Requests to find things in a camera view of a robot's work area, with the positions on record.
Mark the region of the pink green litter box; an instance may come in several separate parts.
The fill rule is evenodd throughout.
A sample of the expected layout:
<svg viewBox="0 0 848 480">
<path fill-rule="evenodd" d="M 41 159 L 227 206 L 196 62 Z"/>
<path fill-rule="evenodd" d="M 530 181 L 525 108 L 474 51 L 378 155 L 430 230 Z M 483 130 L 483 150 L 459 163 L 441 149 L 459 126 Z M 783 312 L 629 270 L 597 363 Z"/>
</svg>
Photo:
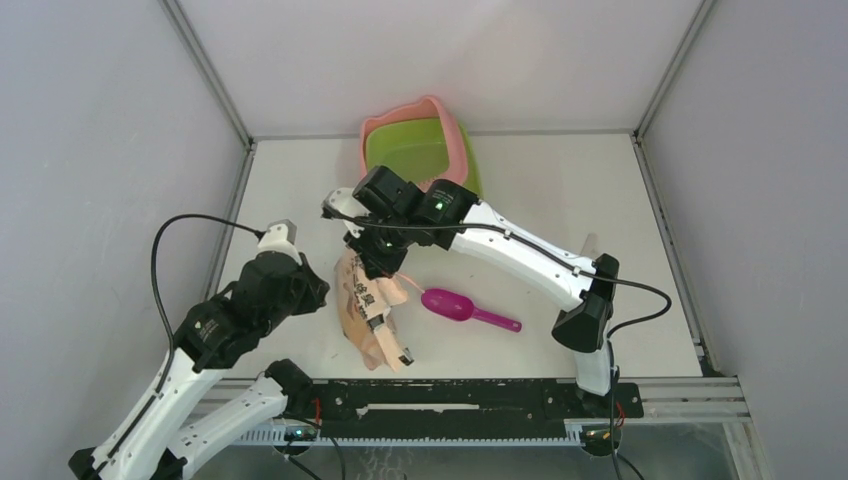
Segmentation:
<svg viewBox="0 0 848 480">
<path fill-rule="evenodd" d="M 425 95 L 366 118 L 359 138 L 362 174 L 386 166 L 423 190 L 435 180 L 447 179 L 483 195 L 471 139 L 436 96 Z"/>
</svg>

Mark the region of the cat litter bag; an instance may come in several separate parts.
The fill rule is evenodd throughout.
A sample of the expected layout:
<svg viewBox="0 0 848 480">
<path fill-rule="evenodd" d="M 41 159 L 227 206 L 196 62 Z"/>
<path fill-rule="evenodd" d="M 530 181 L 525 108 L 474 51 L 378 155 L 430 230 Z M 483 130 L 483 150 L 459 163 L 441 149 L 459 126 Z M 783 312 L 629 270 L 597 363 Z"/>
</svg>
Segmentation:
<svg viewBox="0 0 848 480">
<path fill-rule="evenodd" d="M 357 254 L 346 249 L 334 267 L 336 305 L 344 337 L 369 370 L 387 366 L 398 373 L 414 359 L 399 339 L 392 309 L 409 300 L 393 278 L 369 279 Z"/>
</svg>

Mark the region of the magenta plastic scoop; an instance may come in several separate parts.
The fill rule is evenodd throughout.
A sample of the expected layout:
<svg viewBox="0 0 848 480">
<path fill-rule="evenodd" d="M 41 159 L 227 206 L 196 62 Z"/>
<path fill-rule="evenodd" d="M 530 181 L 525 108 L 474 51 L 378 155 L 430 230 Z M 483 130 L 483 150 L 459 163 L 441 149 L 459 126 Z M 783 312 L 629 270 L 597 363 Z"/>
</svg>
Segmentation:
<svg viewBox="0 0 848 480">
<path fill-rule="evenodd" d="M 519 333 L 523 329 L 520 321 L 484 310 L 476 306 L 470 298 L 449 290 L 426 289 L 421 293 L 420 300 L 430 312 L 456 322 L 476 320 L 513 333 Z"/>
</svg>

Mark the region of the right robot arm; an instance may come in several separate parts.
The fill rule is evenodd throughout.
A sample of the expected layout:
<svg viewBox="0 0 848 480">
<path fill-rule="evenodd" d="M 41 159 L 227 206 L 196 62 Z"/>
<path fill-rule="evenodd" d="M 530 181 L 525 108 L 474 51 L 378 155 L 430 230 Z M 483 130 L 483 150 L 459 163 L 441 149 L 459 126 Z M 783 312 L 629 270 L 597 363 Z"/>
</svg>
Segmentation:
<svg viewBox="0 0 848 480">
<path fill-rule="evenodd" d="M 617 259 L 558 248 L 506 220 L 458 183 L 438 179 L 422 190 L 385 166 L 369 171 L 353 188 L 332 191 L 323 214 L 344 221 L 345 244 L 370 279 L 394 276 L 412 245 L 438 246 L 493 264 L 547 294 L 559 308 L 552 336 L 574 355 L 579 406 L 602 416 L 616 405 L 604 336 Z"/>
</svg>

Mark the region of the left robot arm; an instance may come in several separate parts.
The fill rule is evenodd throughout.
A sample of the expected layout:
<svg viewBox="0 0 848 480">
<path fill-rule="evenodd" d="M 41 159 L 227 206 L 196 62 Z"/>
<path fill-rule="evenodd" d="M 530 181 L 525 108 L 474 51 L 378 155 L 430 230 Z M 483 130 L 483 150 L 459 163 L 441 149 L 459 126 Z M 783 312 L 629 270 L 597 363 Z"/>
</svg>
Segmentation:
<svg viewBox="0 0 848 480">
<path fill-rule="evenodd" d="M 324 307 L 327 282 L 298 251 L 266 250 L 222 292 L 192 307 L 145 396 L 101 445 L 68 461 L 78 479 L 190 479 L 213 456 L 272 418 L 304 417 L 312 379 L 292 360 L 272 362 L 235 399 L 186 421 L 204 396 L 283 320 Z"/>
</svg>

